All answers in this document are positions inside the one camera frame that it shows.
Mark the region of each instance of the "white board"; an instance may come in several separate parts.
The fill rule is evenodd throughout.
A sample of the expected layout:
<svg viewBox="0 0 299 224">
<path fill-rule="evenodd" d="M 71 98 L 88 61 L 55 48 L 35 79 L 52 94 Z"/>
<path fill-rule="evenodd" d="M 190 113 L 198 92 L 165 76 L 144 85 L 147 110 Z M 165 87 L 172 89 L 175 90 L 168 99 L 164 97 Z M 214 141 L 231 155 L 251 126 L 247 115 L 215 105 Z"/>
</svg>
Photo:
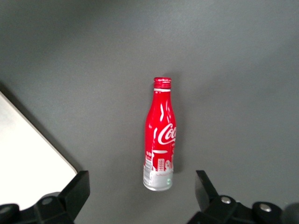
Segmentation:
<svg viewBox="0 0 299 224">
<path fill-rule="evenodd" d="M 74 167 L 0 92 L 0 205 L 20 210 L 60 192 L 77 174 Z"/>
</svg>

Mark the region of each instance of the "bottle cap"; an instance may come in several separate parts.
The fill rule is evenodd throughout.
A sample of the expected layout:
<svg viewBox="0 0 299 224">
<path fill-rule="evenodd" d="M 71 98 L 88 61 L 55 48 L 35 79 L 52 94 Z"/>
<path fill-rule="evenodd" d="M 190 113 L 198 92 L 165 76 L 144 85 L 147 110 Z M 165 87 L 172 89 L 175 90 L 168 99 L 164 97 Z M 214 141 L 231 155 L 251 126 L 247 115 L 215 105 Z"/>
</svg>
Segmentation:
<svg viewBox="0 0 299 224">
<path fill-rule="evenodd" d="M 154 78 L 154 88 L 155 89 L 170 89 L 171 88 L 171 78 L 168 77 L 156 77 Z"/>
</svg>

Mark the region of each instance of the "aluminum bottle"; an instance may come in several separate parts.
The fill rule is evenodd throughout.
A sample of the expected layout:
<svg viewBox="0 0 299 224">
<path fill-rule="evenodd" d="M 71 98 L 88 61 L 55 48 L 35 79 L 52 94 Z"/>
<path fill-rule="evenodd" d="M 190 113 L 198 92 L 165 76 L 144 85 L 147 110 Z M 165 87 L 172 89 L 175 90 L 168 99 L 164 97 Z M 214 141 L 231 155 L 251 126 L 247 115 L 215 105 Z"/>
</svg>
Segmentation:
<svg viewBox="0 0 299 224">
<path fill-rule="evenodd" d="M 154 78 L 154 96 L 145 122 L 143 184 L 162 191 L 172 186 L 176 120 L 171 106 L 171 78 Z"/>
</svg>

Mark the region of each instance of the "bottle neck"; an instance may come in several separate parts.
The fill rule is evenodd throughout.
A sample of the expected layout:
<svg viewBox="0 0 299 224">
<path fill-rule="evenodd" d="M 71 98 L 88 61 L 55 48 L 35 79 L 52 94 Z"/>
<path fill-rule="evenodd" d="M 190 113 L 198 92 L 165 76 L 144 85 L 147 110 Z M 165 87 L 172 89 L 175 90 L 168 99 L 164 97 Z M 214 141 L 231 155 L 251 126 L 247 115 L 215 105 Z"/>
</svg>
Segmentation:
<svg viewBox="0 0 299 224">
<path fill-rule="evenodd" d="M 171 90 L 154 88 L 153 104 L 168 102 L 171 105 Z"/>
</svg>

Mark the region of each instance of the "bottle label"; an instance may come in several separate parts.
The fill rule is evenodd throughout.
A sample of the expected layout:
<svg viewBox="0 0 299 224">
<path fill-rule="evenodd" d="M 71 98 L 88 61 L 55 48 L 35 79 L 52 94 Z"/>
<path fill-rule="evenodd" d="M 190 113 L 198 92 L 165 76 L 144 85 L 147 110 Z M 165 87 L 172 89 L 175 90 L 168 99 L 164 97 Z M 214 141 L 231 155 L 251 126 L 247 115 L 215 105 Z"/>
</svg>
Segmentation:
<svg viewBox="0 0 299 224">
<path fill-rule="evenodd" d="M 173 128 L 173 124 L 168 124 L 158 135 L 158 142 L 161 145 L 167 145 L 176 140 L 177 128 Z"/>
<path fill-rule="evenodd" d="M 173 123 L 167 124 L 162 128 L 157 135 L 158 128 L 154 129 L 154 141 L 153 149 L 148 148 L 145 152 L 145 166 L 147 170 L 149 163 L 151 164 L 151 170 L 156 175 L 166 175 L 173 172 L 173 153 L 176 140 L 176 127 Z"/>
</svg>

